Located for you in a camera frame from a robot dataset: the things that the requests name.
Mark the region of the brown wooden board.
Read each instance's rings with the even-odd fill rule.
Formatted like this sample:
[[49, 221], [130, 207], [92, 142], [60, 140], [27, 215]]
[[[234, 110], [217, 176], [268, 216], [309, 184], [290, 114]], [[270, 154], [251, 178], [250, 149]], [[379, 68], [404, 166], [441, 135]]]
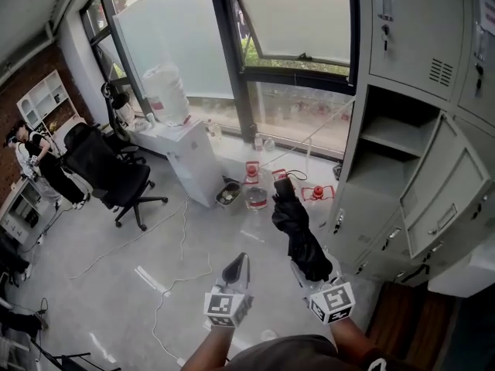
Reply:
[[366, 335], [385, 354], [413, 371], [440, 367], [456, 321], [459, 300], [427, 289], [385, 283]]

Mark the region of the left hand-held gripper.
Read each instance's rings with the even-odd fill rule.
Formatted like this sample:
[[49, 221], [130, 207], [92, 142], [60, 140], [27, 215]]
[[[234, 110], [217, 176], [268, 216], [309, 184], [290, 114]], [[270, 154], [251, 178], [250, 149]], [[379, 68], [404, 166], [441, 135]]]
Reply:
[[222, 271], [225, 284], [236, 283], [237, 289], [215, 284], [204, 295], [203, 313], [211, 326], [237, 328], [248, 315], [254, 297], [246, 291], [251, 280], [250, 258], [240, 253]]

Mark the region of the white arched bookcase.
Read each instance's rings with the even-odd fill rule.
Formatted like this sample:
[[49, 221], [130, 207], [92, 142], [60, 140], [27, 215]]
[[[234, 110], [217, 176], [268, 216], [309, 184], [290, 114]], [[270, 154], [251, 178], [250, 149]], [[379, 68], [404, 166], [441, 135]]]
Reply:
[[28, 126], [52, 137], [81, 118], [57, 70], [21, 97], [17, 108]]

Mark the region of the black office chair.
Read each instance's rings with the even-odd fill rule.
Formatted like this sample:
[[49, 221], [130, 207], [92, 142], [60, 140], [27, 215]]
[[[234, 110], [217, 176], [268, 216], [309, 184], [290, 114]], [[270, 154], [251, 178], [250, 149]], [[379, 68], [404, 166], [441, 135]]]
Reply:
[[145, 232], [139, 205], [160, 201], [165, 196], [145, 196], [148, 188], [154, 188], [150, 179], [151, 168], [146, 164], [125, 162], [113, 152], [102, 133], [85, 123], [76, 124], [64, 138], [66, 152], [63, 160], [68, 169], [82, 177], [92, 187], [92, 196], [107, 208], [119, 207], [115, 226], [121, 227], [121, 218], [129, 211], [135, 213], [138, 227]]

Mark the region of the person's dark shirt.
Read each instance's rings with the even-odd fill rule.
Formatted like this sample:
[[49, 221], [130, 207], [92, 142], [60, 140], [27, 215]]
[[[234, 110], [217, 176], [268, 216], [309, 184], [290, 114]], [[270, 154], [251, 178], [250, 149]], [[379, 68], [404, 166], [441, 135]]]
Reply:
[[378, 349], [356, 363], [344, 359], [321, 335], [294, 335], [262, 342], [238, 353], [222, 371], [421, 371]]

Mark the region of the black high-back chair with headrest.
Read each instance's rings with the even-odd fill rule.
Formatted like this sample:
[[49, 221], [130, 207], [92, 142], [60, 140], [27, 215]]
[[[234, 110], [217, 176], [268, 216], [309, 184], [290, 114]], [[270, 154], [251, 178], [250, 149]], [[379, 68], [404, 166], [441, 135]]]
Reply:
[[125, 121], [118, 116], [118, 113], [122, 113], [124, 107], [128, 105], [128, 94], [119, 91], [110, 82], [104, 82], [102, 84], [101, 93], [105, 99], [109, 125], [112, 130], [111, 134], [104, 136], [105, 141], [123, 162], [145, 164], [146, 159], [136, 155], [138, 147], [131, 143], [131, 138], [124, 127]]

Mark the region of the large clear water jug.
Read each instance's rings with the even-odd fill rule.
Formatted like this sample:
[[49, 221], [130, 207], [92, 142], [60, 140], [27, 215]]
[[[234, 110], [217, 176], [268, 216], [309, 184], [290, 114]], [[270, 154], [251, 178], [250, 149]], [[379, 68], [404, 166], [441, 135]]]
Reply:
[[147, 70], [142, 85], [157, 121], [179, 127], [189, 120], [189, 101], [174, 63], [166, 62]]

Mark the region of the grey metal locker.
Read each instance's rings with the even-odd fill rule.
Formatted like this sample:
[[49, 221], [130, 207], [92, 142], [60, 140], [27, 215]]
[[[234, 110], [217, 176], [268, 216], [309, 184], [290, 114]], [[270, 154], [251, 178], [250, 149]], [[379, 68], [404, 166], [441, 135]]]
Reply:
[[325, 244], [349, 274], [428, 286], [495, 240], [495, 185], [415, 259], [399, 204], [441, 113], [495, 138], [495, 36], [480, 26], [479, 0], [360, 0], [357, 79]]

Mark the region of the white water dispenser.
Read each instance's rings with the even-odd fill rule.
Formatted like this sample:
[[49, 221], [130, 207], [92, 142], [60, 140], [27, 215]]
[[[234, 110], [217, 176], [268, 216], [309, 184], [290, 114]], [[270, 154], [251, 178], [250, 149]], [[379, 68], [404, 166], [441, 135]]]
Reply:
[[170, 132], [166, 156], [175, 174], [193, 200], [214, 207], [224, 179], [204, 123], [191, 118]]

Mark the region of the white paper notice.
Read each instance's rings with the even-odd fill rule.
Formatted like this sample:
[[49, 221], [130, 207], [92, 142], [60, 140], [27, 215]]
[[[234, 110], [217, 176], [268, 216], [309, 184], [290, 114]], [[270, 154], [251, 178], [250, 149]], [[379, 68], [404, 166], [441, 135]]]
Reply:
[[480, 26], [495, 36], [495, 0], [479, 0]]

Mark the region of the black window frame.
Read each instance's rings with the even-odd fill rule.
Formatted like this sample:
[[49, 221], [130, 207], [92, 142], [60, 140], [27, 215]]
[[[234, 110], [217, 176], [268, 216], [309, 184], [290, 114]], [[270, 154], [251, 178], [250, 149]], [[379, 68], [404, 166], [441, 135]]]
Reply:
[[88, 0], [104, 77], [151, 106], [143, 74], [174, 63], [193, 114], [247, 143], [341, 159], [357, 88], [360, 0]]

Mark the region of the person's left forearm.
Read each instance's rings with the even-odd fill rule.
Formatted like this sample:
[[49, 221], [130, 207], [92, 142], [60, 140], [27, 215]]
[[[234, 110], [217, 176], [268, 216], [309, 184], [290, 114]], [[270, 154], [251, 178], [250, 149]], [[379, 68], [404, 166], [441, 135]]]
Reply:
[[234, 332], [235, 328], [213, 325], [180, 371], [218, 371], [224, 367]]

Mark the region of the black umbrella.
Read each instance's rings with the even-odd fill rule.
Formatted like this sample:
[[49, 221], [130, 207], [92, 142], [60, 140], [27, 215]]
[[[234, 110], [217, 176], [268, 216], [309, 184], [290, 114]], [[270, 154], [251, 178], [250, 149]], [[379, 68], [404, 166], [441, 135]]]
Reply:
[[271, 220], [288, 236], [288, 256], [308, 281], [328, 281], [332, 263], [309, 228], [309, 214], [295, 194], [289, 177], [275, 180], [275, 206]]

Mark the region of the small grey trash bin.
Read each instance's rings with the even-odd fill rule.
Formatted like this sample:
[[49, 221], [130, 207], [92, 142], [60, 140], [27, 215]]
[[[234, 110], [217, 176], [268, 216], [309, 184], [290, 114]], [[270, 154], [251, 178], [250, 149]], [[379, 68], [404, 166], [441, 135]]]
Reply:
[[238, 182], [228, 182], [217, 194], [216, 202], [222, 207], [233, 205], [241, 196], [241, 186]]

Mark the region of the white desk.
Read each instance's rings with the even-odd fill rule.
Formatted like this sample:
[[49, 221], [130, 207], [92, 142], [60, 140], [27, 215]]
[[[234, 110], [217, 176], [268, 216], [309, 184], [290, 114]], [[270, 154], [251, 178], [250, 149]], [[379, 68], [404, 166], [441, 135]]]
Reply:
[[12, 184], [12, 190], [0, 208], [0, 227], [23, 245], [43, 214], [44, 199], [28, 179]]

